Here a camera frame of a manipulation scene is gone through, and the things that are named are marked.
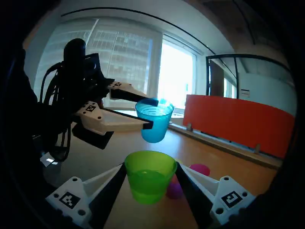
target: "plastic cup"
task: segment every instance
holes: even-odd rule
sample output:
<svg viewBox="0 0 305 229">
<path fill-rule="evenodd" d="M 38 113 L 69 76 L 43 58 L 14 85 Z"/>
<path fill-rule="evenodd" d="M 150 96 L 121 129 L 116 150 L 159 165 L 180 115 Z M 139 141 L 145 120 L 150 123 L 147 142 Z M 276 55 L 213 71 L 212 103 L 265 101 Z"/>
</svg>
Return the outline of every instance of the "plastic cup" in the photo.
<svg viewBox="0 0 305 229">
<path fill-rule="evenodd" d="M 165 99 L 161 99 L 157 106 L 153 106 L 152 100 L 154 99 L 146 98 L 139 101 L 136 104 L 136 113 L 140 118 L 154 121 L 152 129 L 141 132 L 144 140 L 156 143 L 164 138 L 174 107 Z"/>
<path fill-rule="evenodd" d="M 133 198 L 144 204 L 157 203 L 165 194 L 177 169 L 175 159 L 156 151 L 137 151 L 125 159 Z"/>
</svg>

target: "white wall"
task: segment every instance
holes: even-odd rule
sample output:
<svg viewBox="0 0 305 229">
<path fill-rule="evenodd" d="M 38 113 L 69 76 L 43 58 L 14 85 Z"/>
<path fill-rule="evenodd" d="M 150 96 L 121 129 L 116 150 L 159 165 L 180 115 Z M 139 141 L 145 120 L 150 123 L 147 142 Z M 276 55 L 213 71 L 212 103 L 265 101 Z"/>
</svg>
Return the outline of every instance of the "white wall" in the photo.
<svg viewBox="0 0 305 229">
<path fill-rule="evenodd" d="M 241 89 L 250 90 L 250 97 L 242 95 Z M 293 116 L 297 110 L 297 98 L 293 87 L 259 74 L 239 74 L 239 98 L 273 106 Z"/>
<path fill-rule="evenodd" d="M 41 23 L 36 33 L 34 34 L 29 46 L 26 48 L 24 72 L 28 76 L 32 88 L 34 87 L 36 72 L 43 50 L 52 32 L 58 25 L 59 18 L 59 9 L 56 9 L 50 13 Z"/>
</svg>

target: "ceiling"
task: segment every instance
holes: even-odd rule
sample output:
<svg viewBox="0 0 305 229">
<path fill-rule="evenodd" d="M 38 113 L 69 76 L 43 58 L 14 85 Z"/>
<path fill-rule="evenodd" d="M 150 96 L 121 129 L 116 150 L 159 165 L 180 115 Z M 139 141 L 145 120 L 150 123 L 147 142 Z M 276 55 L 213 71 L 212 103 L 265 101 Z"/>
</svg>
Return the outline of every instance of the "ceiling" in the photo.
<svg viewBox="0 0 305 229">
<path fill-rule="evenodd" d="M 197 0 L 215 14 L 234 33 L 246 34 L 254 44 L 268 45 L 281 51 L 281 46 L 264 20 L 242 0 Z"/>
</svg>

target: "window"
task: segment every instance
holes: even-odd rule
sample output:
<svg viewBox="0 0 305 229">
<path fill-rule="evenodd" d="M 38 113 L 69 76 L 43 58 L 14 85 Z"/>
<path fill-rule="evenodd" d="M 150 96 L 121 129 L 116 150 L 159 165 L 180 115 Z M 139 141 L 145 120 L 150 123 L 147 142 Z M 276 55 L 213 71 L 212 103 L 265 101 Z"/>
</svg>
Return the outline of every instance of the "window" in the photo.
<svg viewBox="0 0 305 229">
<path fill-rule="evenodd" d="M 236 87 L 225 78 L 223 80 L 223 97 L 236 98 L 236 93 Z"/>
<path fill-rule="evenodd" d="M 186 95 L 195 93 L 196 56 L 163 40 L 158 84 L 158 100 L 164 98 L 174 113 L 184 113 Z"/>
<path fill-rule="evenodd" d="M 186 95 L 195 94 L 196 55 L 187 45 L 131 21 L 84 18 L 61 23 L 52 33 L 40 59 L 34 92 L 39 95 L 47 69 L 63 61 L 65 45 L 74 38 L 86 42 L 86 54 L 98 53 L 105 77 L 127 82 L 148 97 L 164 98 L 183 117 Z M 44 92 L 54 73 L 47 77 Z M 135 103 L 103 98 L 114 110 L 134 110 Z"/>
<path fill-rule="evenodd" d="M 162 34 L 121 20 L 78 19 L 60 24 L 52 33 L 39 63 L 34 91 L 40 93 L 42 78 L 47 69 L 63 60 L 65 45 L 74 38 L 86 42 L 86 54 L 98 53 L 105 77 L 127 82 L 141 92 L 151 94 L 150 79 L 157 78 L 151 72 L 155 68 L 155 50 L 161 49 Z M 45 83 L 46 91 L 53 75 Z M 134 108 L 135 103 L 126 100 L 103 98 L 110 108 Z"/>
</svg>

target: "black cable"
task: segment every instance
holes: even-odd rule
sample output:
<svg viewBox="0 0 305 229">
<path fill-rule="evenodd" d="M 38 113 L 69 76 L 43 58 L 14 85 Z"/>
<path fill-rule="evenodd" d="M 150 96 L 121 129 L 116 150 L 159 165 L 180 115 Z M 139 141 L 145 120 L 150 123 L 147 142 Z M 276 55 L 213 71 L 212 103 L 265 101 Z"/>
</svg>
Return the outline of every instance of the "black cable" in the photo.
<svg viewBox="0 0 305 229">
<path fill-rule="evenodd" d="M 42 101 L 43 87 L 44 87 L 45 79 L 52 71 L 57 70 L 47 88 L 47 91 L 45 94 L 45 99 L 43 100 L 44 104 L 49 105 L 50 99 L 53 96 L 53 101 L 51 103 L 51 106 L 54 106 L 54 107 L 57 106 L 57 108 L 69 106 L 69 99 L 66 96 L 67 93 L 64 91 L 65 88 L 63 88 L 63 81 L 61 79 L 61 77 L 62 77 L 62 74 L 60 74 L 61 67 L 62 67 L 62 63 L 57 63 L 47 70 L 45 76 L 43 77 L 41 91 L 40 91 L 40 100 Z M 66 124 L 67 124 L 67 127 L 62 131 L 60 146 L 54 146 L 49 150 L 50 155 L 55 159 L 55 161 L 58 161 L 58 162 L 62 162 L 64 160 L 66 160 L 68 158 L 69 151 L 70 151 L 71 123 L 70 123 L 69 117 L 67 119 Z M 64 142 L 65 142 L 66 132 L 68 132 L 68 133 L 67 133 L 67 146 L 65 147 Z M 54 134 L 56 134 L 56 137 L 54 137 L 54 138 L 51 137 L 51 139 L 57 139 L 58 133 L 54 133 Z M 59 157 L 59 154 L 61 152 L 64 152 L 64 155 Z"/>
<path fill-rule="evenodd" d="M 62 63 L 60 62 L 60 63 L 57 63 L 57 64 L 51 66 L 51 67 L 47 70 L 47 72 L 45 73 L 45 75 L 44 75 L 44 77 L 43 77 L 43 79 L 42 79 L 41 88 L 40 88 L 40 96 L 39 96 L 39 101 L 40 101 L 40 102 L 42 102 L 43 88 L 44 88 L 44 86 L 45 86 L 45 80 L 46 80 L 47 76 L 48 76 L 52 71 L 57 70 L 57 69 L 61 66 L 61 64 L 62 64 Z"/>
</svg>

